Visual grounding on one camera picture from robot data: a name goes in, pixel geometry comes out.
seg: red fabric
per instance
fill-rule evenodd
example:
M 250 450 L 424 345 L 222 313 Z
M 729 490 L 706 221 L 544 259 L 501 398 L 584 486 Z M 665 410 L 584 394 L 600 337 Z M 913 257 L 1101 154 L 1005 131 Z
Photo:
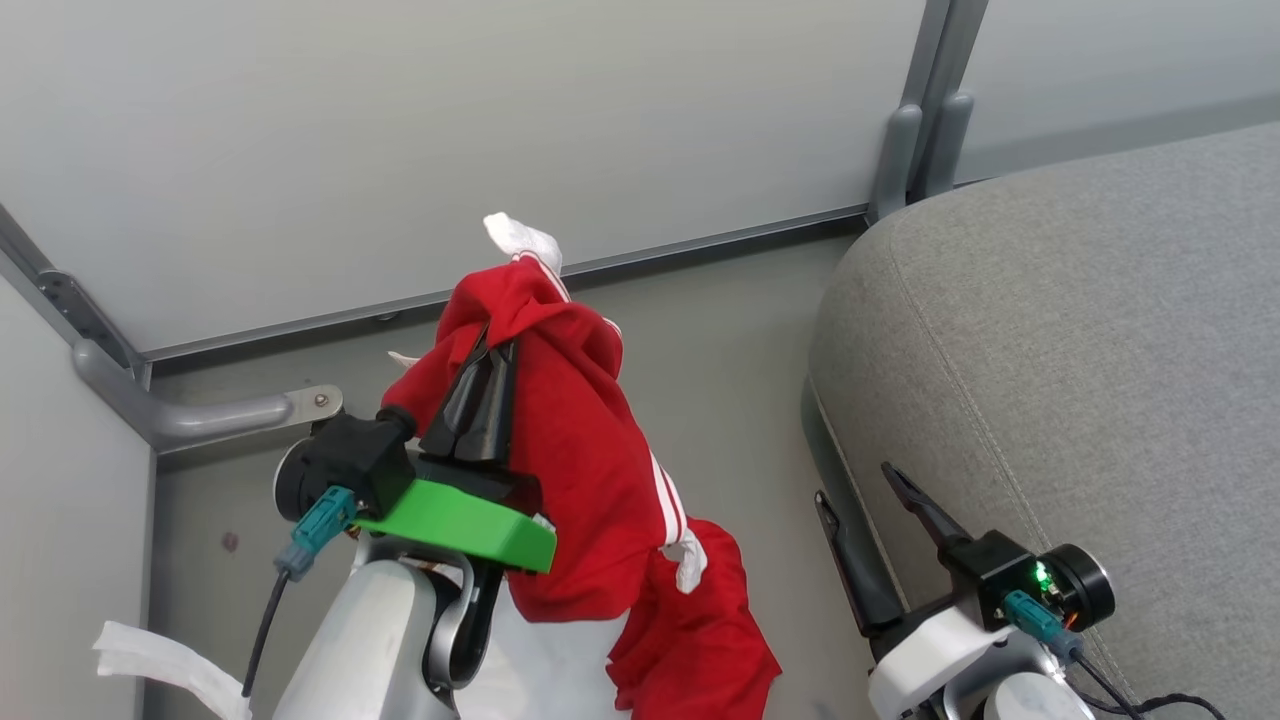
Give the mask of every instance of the red fabric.
M 682 594 L 676 565 L 655 552 L 605 667 L 617 708 L 631 720 L 759 720 L 769 685 L 782 673 L 746 603 L 746 571 L 733 538 L 690 518 L 709 562 L 703 582 Z
M 566 297 L 534 258 L 467 275 L 435 347 L 383 397 L 425 430 L 485 322 L 490 347 L 521 336 L 511 469 L 539 478 L 558 538 L 549 574 L 508 577 L 531 621 L 620 616 L 640 594 L 649 553 L 676 539 L 649 446 L 617 383 L 622 340 Z

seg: gray floor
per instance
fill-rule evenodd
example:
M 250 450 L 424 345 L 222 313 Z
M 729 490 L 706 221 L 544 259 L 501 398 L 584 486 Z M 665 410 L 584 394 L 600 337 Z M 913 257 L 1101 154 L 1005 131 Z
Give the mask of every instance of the gray floor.
M 622 386 L 687 511 L 719 523 L 742 547 L 751 610 L 783 667 L 769 698 L 773 720 L 873 717 L 870 656 L 814 515 L 820 480 L 799 420 L 814 313 L 847 245 L 810 242 L 576 296 L 621 325 Z M 349 411 L 369 416 L 399 374 L 385 351 L 420 355 L 433 333 L 434 325 L 397 328 L 160 378 L 155 391 L 214 402 L 334 383 Z M 151 628 L 234 675 L 243 673 L 271 585 L 271 557 L 288 539 L 270 484 L 292 439 L 188 455 L 163 465 L 156 483 Z M 255 692 L 259 717 L 270 717 L 349 560 L 351 546 L 335 543 L 285 593 Z M 212 715 L 183 693 L 152 687 L 145 716 Z

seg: white stripe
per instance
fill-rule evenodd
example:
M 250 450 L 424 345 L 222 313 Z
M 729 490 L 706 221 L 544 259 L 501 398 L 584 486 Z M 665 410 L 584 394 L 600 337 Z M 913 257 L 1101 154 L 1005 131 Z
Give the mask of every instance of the white stripe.
M 532 258 L 534 260 L 538 260 L 538 266 L 543 269 L 543 274 L 547 275 L 547 279 L 549 279 L 552 282 L 552 286 L 556 287 L 556 292 L 559 292 L 561 300 L 563 300 L 564 302 L 570 301 L 568 290 L 564 288 L 564 283 L 559 279 L 559 275 L 557 275 L 554 270 L 548 268 L 547 263 L 543 263 L 543 259 L 539 258 L 536 252 L 534 252 L 532 250 L 521 250 L 520 254 L 516 255 L 516 260 L 520 260 L 522 258 Z
M 658 493 L 658 503 L 662 505 L 662 519 L 667 523 L 667 539 L 662 544 L 671 544 L 680 539 L 680 525 L 676 520 L 676 511 L 671 506 L 671 497 L 667 495 L 667 471 L 658 464 L 653 451 L 649 451 L 649 460 L 653 461 L 653 484 Z
M 676 503 L 676 520 L 680 523 L 677 528 L 680 528 L 680 533 L 684 536 L 684 533 L 689 530 L 689 518 L 685 516 L 685 505 L 680 502 L 680 492 L 676 489 L 676 480 L 671 479 L 671 475 L 667 474 L 666 469 L 663 469 L 662 477 L 667 479 L 667 487 L 671 488 L 671 500 Z

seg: gray fabric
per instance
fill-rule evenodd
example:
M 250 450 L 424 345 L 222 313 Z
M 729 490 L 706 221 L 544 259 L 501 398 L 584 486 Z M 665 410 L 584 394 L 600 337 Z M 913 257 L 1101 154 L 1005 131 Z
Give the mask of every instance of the gray fabric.
M 818 328 L 814 388 L 909 602 L 947 583 L 883 460 L 974 532 L 1093 552 L 1119 612 L 1089 651 L 1132 693 L 1271 716 L 1280 124 L 908 208 L 850 250 Z

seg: teal connector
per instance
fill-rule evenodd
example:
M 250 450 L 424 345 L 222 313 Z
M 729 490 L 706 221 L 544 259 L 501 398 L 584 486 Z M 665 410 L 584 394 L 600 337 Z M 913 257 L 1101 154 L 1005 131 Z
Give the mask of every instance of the teal connector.
M 1080 635 L 1062 626 L 1057 615 L 1023 591 L 1006 594 L 1001 605 L 1015 628 L 1043 643 L 1059 659 L 1070 662 L 1071 651 L 1084 648 Z
M 344 487 L 330 487 L 293 527 L 293 542 L 275 556 L 276 570 L 287 573 L 293 582 L 301 580 L 324 546 L 355 520 L 355 493 Z

